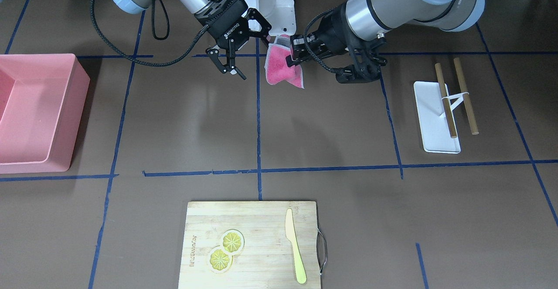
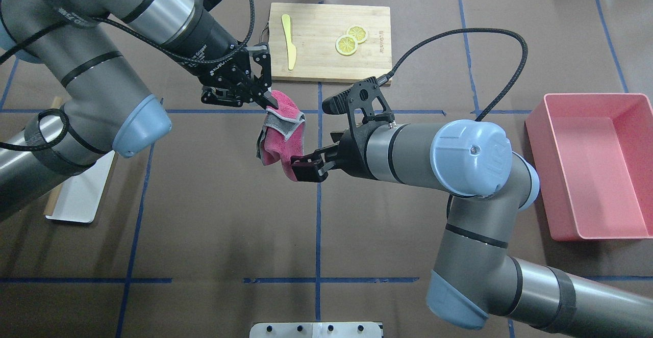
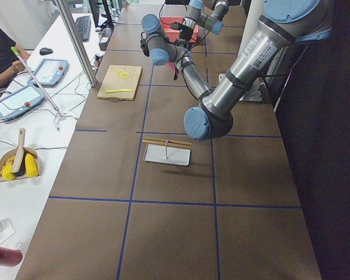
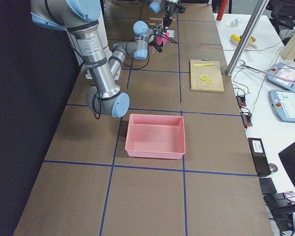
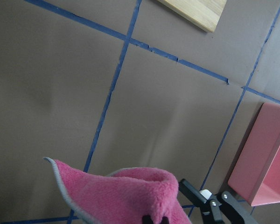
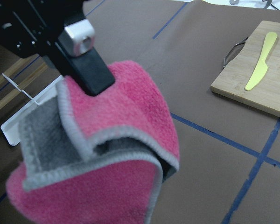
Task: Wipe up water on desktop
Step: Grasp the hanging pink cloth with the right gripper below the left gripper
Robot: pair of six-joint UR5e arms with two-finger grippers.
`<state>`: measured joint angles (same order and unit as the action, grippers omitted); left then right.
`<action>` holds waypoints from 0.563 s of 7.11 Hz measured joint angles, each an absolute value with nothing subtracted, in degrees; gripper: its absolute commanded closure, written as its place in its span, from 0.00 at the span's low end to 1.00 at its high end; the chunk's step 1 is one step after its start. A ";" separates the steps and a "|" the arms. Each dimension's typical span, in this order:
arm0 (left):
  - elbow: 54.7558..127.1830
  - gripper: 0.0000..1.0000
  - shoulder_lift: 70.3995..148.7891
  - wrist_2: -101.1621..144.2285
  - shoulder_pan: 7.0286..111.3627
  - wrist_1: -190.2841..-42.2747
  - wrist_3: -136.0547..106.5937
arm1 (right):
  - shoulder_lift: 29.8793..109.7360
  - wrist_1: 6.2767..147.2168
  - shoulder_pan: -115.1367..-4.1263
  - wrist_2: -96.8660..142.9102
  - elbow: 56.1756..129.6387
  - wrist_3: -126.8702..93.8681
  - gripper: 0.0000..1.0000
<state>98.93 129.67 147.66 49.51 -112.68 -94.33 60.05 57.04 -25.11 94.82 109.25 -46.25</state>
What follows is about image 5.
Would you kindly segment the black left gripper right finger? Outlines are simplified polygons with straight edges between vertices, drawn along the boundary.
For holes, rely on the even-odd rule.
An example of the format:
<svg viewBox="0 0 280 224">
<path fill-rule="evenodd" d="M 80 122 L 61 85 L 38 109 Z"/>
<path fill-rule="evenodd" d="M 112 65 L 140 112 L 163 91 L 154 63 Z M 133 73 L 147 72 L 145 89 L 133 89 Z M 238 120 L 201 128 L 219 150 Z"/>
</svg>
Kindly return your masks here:
<svg viewBox="0 0 280 224">
<path fill-rule="evenodd" d="M 208 190 L 198 191 L 186 179 L 179 181 L 179 191 L 200 209 L 204 224 L 223 224 L 225 216 L 232 224 L 256 224 L 257 221 L 228 191 L 212 194 Z"/>
</svg>

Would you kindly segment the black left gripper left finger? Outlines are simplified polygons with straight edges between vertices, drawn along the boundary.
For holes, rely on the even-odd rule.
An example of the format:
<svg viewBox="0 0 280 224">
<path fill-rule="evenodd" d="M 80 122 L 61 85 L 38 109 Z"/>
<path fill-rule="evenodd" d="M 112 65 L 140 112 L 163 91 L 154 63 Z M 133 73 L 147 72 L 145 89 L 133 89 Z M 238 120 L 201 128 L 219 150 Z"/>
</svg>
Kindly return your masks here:
<svg viewBox="0 0 280 224">
<path fill-rule="evenodd" d="M 145 215 L 142 217 L 142 224 L 154 224 L 150 215 Z M 169 224 L 169 219 L 167 217 L 163 217 L 159 224 Z"/>
</svg>

